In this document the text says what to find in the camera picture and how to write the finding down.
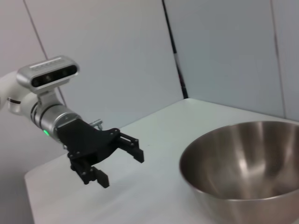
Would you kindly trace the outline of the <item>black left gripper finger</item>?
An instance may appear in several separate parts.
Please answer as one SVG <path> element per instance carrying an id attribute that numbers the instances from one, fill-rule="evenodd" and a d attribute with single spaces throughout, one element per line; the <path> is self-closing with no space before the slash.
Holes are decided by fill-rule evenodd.
<path id="1" fill-rule="evenodd" d="M 77 173 L 85 185 L 97 181 L 103 188 L 110 186 L 108 175 L 85 160 L 71 160 L 71 169 Z"/>
<path id="2" fill-rule="evenodd" d="M 117 139 L 118 148 L 126 151 L 128 154 L 133 156 L 135 160 L 140 163 L 144 162 L 144 154 L 143 151 L 139 147 L 139 140 L 135 139 L 126 134 L 120 133 Z"/>

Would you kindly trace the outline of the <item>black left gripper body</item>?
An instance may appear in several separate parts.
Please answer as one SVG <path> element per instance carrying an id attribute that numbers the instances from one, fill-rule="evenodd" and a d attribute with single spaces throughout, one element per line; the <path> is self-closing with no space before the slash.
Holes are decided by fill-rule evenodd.
<path id="1" fill-rule="evenodd" d="M 57 136 L 67 147 L 70 160 L 88 160 L 99 163 L 116 150 L 120 130 L 100 131 L 81 119 L 76 119 L 57 129 Z"/>

